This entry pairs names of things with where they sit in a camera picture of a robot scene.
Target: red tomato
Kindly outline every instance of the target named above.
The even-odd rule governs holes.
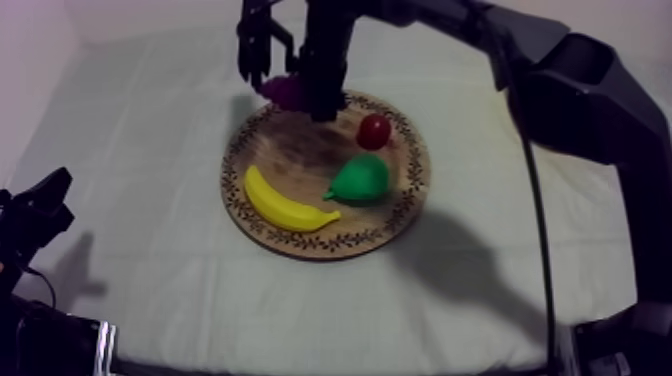
[[[385,116],[371,114],[359,125],[357,143],[366,150],[378,150],[387,144],[392,126]]]

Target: round wooden tray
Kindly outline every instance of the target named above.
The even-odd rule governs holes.
[[[397,109],[369,95],[349,91],[346,101],[348,107],[329,123],[313,123],[309,115],[267,105],[231,139],[222,162],[222,198],[233,220],[253,240],[292,257],[339,260],[389,242],[420,213],[430,165],[417,129]],[[370,207],[323,201],[341,167],[366,152],[355,136],[362,118],[371,113],[384,115],[393,126],[388,145],[374,152],[390,169],[390,193]],[[266,222],[243,188],[245,171],[252,164],[284,196],[323,211],[340,210],[341,219],[311,233],[286,231]]]

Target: yellow banana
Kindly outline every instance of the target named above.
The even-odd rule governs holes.
[[[281,195],[266,182],[254,165],[245,172],[245,193],[263,218],[285,230],[315,231],[341,218],[339,211],[325,213],[314,206],[304,205]]]

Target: white tablecloth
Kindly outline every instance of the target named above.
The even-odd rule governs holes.
[[[300,41],[303,21],[285,21]],[[485,56],[419,25],[358,24],[346,87],[418,126],[431,190],[398,240],[313,264],[255,245],[221,202],[226,141],[263,105],[238,76],[234,26],[91,47],[73,63],[12,181],[19,191],[61,165],[74,176],[77,219],[33,264],[59,308],[118,324],[120,355],[171,367],[369,375],[542,363],[527,172]],[[279,71],[280,48],[274,56]],[[667,110],[667,68],[630,65]],[[632,304],[615,171],[537,157],[560,324]],[[29,277],[18,292],[48,296]]]

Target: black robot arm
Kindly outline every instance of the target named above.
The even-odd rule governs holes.
[[[557,21],[502,7],[440,0],[308,0],[298,58],[291,35],[271,18],[275,2],[245,0],[239,24],[241,73],[258,88],[270,66],[271,36],[287,47],[316,121],[345,105],[343,80],[352,29],[361,16],[403,27],[421,22],[486,53],[498,90],[516,86],[516,125],[535,143],[617,167],[627,210],[640,301],[672,301],[672,153],[666,119],[612,47]],[[477,6],[475,12],[471,6]],[[496,56],[481,17],[505,47]]]

